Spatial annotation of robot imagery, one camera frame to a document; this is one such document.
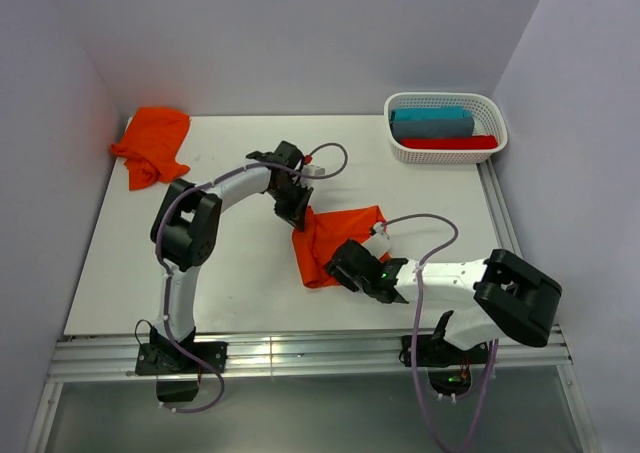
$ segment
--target white table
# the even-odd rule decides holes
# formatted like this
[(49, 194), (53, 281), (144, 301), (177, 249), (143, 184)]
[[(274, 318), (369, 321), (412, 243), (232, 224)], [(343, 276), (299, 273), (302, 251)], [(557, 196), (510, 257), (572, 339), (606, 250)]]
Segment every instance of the white table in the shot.
[[(240, 163), (254, 150), (272, 151), (281, 140), (303, 151), (341, 142), (350, 162), (338, 177), (315, 183), (314, 211), (380, 205), (387, 219), (417, 212), (446, 216), (458, 241), (434, 261), (468, 261), (498, 246), (475, 165), (407, 165), (394, 159), (382, 116), (196, 117), (177, 160), (200, 182)], [(332, 171), (338, 150), (314, 163)], [(167, 186), (130, 192), (117, 161), (65, 328), (66, 335), (131, 334), (140, 318), (152, 320), (160, 304), (160, 268), (149, 231)], [(195, 303), (199, 332), (247, 333), (407, 329), (411, 305), (383, 305), (342, 287), (303, 287), (291, 245), (291, 227), (273, 213), (268, 195), (255, 195), (227, 211), (216, 248), (200, 273)], [(419, 258), (451, 231), (432, 220), (389, 230), (392, 254)], [(434, 326), (450, 305), (426, 301), (423, 322)]]

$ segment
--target glass panel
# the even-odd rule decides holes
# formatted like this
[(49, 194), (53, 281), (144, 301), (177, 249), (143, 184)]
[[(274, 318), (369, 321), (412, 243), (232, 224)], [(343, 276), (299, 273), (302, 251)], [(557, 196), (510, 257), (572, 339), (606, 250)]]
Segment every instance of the glass panel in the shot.
[[(389, 453), (439, 452), (408, 373), (227, 382), (212, 410), (172, 415), (157, 407), (153, 382), (66, 385), (48, 453)], [(198, 401), (210, 398), (215, 382)], [(470, 452), (578, 451), (553, 367), (497, 371)], [(476, 395), (452, 406), (429, 402), (446, 440), (464, 439)]]

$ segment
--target cable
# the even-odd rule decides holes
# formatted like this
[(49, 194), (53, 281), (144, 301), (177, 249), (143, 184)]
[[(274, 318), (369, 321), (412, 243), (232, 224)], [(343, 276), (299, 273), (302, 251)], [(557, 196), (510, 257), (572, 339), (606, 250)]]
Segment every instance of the cable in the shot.
[[(431, 433), (433, 440), (440, 447), (440, 449), (442, 449), (442, 451), (444, 451), (445, 453), (463, 453), (469, 447), (471, 440), (473, 439), (473, 435), (475, 433), (476, 427), (478, 425), (478, 420), (480, 418), (480, 413), (482, 412), (482, 407), (484, 406), (484, 400), (487, 394), (487, 386), (489, 383), (489, 378), (491, 376), (489, 372), (493, 369), (496, 362), (496, 354), (498, 352), (498, 340), (491, 342), (491, 345), (489, 346), (489, 349), (490, 349), (489, 359), (487, 360), (487, 364), (485, 365), (484, 371), (482, 372), (481, 380), (478, 383), (476, 383), (476, 384), (480, 384), (480, 398), (478, 399), (478, 404), (473, 414), (473, 420), (471, 421), (471, 426), (469, 427), (469, 432), (467, 433), (467, 437), (465, 438), (464, 442), (462, 443), (462, 446), (459, 449), (454, 450), (452, 448), (449, 448), (444, 443), (439, 433), (437, 432), (436, 427), (433, 423), (433, 419), (431, 418), (429, 409), (427, 408), (427, 404), (424, 399), (422, 384), (420, 383), (420, 378), (418, 376), (417, 344), (418, 344), (418, 331), (420, 330), (420, 316), (422, 314), (422, 303), (424, 300), (424, 279), (422, 278), (422, 270), (424, 269), (427, 261), (433, 255), (435, 255), (439, 251), (444, 250), (448, 246), (452, 245), (458, 239), (460, 232), (456, 224), (453, 223), (451, 220), (443, 216), (434, 215), (431, 213), (417, 213), (414, 215), (402, 216), (400, 218), (395, 218), (393, 220), (389, 220), (383, 223), (383, 226), (386, 227), (386, 226), (392, 225), (393, 223), (398, 223), (400, 221), (410, 220), (414, 218), (430, 218), (434, 220), (439, 220), (449, 225), (453, 230), (452, 237), (446, 242), (442, 243), (441, 245), (433, 248), (426, 255), (424, 255), (418, 262), (418, 267), (416, 268), (416, 280), (418, 283), (418, 301), (416, 304), (416, 314), (413, 322), (413, 329), (411, 331), (411, 375), (413, 376), (413, 385), (416, 390), (418, 405), (420, 406), (420, 410), (422, 411), (422, 416), (427, 425), (427, 428)], [(471, 388), (467, 393), (464, 394), (464, 396), (468, 395), (470, 392), (471, 392)]]
[(314, 153), (324, 148), (328, 148), (330, 146), (339, 148), (342, 151), (344, 155), (344, 161), (340, 166), (340, 168), (338, 168), (336, 171), (329, 173), (327, 175), (317, 175), (317, 176), (307, 175), (305, 173), (302, 173), (301, 171), (297, 171), (292, 168), (288, 168), (286, 166), (279, 165), (276, 163), (268, 163), (268, 162), (248, 163), (244, 166), (235, 168), (227, 173), (224, 173), (223, 175), (219, 176), (213, 181), (196, 185), (193, 188), (189, 188), (188, 190), (183, 191), (171, 202), (171, 204), (165, 211), (164, 215), (162, 216), (162, 220), (160, 221), (160, 225), (158, 227), (158, 234), (156, 235), (156, 247), (155, 247), (156, 259), (158, 260), (158, 263), (160, 263), (160, 265), (164, 268), (166, 272), (165, 283), (164, 283), (164, 295), (163, 295), (164, 298), (162, 302), (162, 315), (164, 317), (164, 320), (163, 320), (164, 329), (165, 329), (165, 332), (167, 333), (167, 338), (169, 339), (169, 342), (176, 350), (178, 350), (180, 353), (182, 353), (184, 356), (186, 356), (190, 360), (195, 361), (198, 365), (210, 371), (216, 376), (216, 378), (220, 382), (220, 391), (218, 392), (218, 395), (213, 400), (211, 400), (209, 403), (203, 406), (199, 406), (196, 408), (175, 408), (166, 404), (162, 404), (164, 408), (167, 408), (168, 410), (171, 410), (174, 413), (199, 413), (201, 411), (208, 410), (212, 406), (215, 406), (222, 398), (222, 395), (224, 394), (224, 390), (225, 390), (224, 379), (222, 378), (222, 375), (220, 374), (220, 372), (216, 368), (211, 366), (209, 363), (207, 363), (206, 361), (202, 360), (201, 358), (198, 358), (197, 356), (195, 356), (194, 354), (190, 353), (189, 351), (184, 349), (182, 346), (180, 346), (180, 344), (176, 341), (175, 337), (173, 336), (173, 332), (171, 331), (171, 325), (169, 324), (169, 305), (170, 305), (169, 300), (171, 298), (171, 278), (173, 277), (173, 271), (171, 270), (171, 267), (169, 266), (169, 264), (162, 257), (162, 238), (164, 235), (165, 226), (169, 222), (169, 218), (171, 218), (171, 216), (175, 212), (176, 208), (178, 207), (178, 204), (187, 196), (193, 193), (196, 193), (198, 191), (207, 190), (222, 181), (228, 180), (229, 178), (232, 178), (233, 176), (240, 174), (243, 171), (250, 170), (253, 168), (262, 168), (262, 167), (276, 168), (279, 170), (286, 171), (297, 177), (307, 178), (311, 180), (326, 180), (329, 178), (333, 178), (334, 176), (337, 176), (340, 173), (342, 173), (342, 171), (344, 171), (344, 169), (347, 167), (347, 163), (349, 161), (349, 154), (346, 148), (339, 143), (333, 143), (333, 142), (324, 143), (314, 148), (310, 155), (313, 155)]
[(140, 323), (146, 323), (147, 325), (149, 325), (149, 328), (153, 328), (153, 325), (149, 320), (145, 320), (145, 319), (138, 320), (138, 322), (136, 323), (136, 327), (133, 330), (133, 336), (136, 337), (136, 341), (138, 342), (138, 345), (140, 346), (140, 348), (142, 348), (142, 343), (140, 343), (140, 338), (138, 338), (138, 327), (140, 326)]

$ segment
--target lavender wall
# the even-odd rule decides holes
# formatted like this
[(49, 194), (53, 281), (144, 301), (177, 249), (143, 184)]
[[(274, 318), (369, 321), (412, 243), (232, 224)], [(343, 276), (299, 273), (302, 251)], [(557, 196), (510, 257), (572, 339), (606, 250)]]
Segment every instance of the lavender wall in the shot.
[(128, 112), (378, 113), (490, 93), (538, 0), (57, 0)]
[(640, 441), (638, 52), (638, 0), (541, 0), (494, 94), (518, 238), (564, 285), (560, 322), (610, 452)]
[(0, 438), (22, 451), (119, 115), (53, 0), (0, 0)]

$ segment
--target folded towel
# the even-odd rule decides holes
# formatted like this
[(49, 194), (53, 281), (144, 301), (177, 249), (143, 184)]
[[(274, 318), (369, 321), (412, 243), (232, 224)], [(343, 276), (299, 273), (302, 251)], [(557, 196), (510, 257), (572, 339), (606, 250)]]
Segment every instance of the folded towel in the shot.
[(406, 138), (465, 138), (473, 135), (473, 117), (451, 120), (394, 121), (391, 133), (396, 141)]
[(405, 138), (402, 146), (414, 150), (492, 150), (498, 146), (498, 140), (491, 135), (478, 135), (471, 138), (439, 138), (432, 140)]
[(461, 106), (442, 108), (396, 108), (391, 112), (391, 121), (457, 120), (472, 117), (469, 110)]

